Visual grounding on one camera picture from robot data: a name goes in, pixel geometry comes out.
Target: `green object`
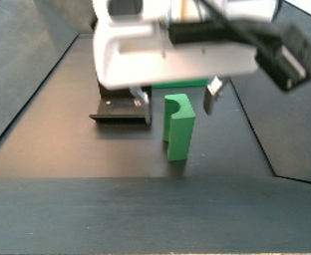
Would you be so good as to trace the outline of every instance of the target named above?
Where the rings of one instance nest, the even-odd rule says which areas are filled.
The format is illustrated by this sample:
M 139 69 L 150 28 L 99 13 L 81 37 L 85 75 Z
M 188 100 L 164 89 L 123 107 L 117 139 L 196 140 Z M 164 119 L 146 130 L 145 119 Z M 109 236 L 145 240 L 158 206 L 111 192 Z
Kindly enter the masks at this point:
M 162 88 L 178 88 L 178 87 L 197 87 L 197 86 L 205 86 L 205 85 L 206 85 L 206 79 L 200 79 L 200 80 L 180 81 L 180 82 L 168 83 L 168 84 L 156 84 L 153 85 L 153 88 L 162 89 Z
M 185 94 L 164 96 L 162 140 L 168 161 L 186 159 L 194 112 Z

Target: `black object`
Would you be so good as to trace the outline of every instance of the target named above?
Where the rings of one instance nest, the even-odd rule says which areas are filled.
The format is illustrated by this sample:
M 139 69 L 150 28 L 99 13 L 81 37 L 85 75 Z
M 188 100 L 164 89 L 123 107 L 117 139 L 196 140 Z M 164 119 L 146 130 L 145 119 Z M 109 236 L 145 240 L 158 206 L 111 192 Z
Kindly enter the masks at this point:
M 213 14 L 204 22 L 168 25 L 173 44 L 233 41 L 256 47 L 254 60 L 283 91 L 311 80 L 311 43 L 292 25 L 249 20 L 228 21 L 213 6 L 198 0 Z
M 143 124 L 145 111 L 127 89 L 109 91 L 98 82 L 101 99 L 94 115 L 89 117 L 106 124 Z M 142 87 L 142 91 L 151 98 L 151 87 Z

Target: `bin floor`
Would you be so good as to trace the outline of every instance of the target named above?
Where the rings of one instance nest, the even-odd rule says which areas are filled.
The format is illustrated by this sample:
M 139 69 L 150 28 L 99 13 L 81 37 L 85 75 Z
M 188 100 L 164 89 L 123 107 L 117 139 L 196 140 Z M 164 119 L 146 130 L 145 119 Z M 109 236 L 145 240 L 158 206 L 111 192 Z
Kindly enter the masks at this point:
M 188 159 L 168 163 L 174 93 L 196 121 Z M 77 39 L 0 141 L 0 254 L 311 252 L 311 184 L 272 176 L 232 87 L 210 117 L 201 99 L 154 90 L 149 127 L 98 126 L 91 37 Z

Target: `dark gray surface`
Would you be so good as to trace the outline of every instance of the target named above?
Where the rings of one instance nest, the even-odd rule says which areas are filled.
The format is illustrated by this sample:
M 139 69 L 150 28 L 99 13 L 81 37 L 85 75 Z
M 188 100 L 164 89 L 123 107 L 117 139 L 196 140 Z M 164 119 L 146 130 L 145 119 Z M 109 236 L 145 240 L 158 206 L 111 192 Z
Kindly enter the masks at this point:
M 288 4 L 277 22 L 295 23 L 311 40 L 311 17 Z M 275 173 L 311 181 L 311 83 L 285 94 L 261 71 L 232 82 Z
M 0 135 L 77 32 L 40 0 L 0 0 Z
M 79 34 L 93 34 L 95 21 L 93 0 L 43 0 L 59 13 Z
M 186 161 L 169 163 L 162 96 L 186 93 L 196 110 Z M 0 142 L 0 177 L 271 176 L 230 86 L 212 117 L 202 88 L 153 90 L 151 126 L 97 125 L 91 37 L 81 37 Z
M 0 179 L 0 254 L 311 253 L 311 185 Z

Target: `green block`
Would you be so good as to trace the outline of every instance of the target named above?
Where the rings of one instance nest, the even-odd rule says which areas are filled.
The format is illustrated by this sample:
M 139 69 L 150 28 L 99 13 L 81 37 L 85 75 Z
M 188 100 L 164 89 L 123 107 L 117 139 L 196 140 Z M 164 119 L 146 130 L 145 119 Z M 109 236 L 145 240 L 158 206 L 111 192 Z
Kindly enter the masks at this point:
M 189 81 L 180 81 L 176 83 L 166 83 L 166 84 L 154 84 L 154 89 L 164 89 L 164 88 L 178 88 L 178 87 L 197 87 L 197 86 L 205 86 L 206 85 L 206 79 L 200 80 L 189 80 Z
M 164 96 L 162 140 L 168 161 L 186 159 L 194 112 L 185 94 Z

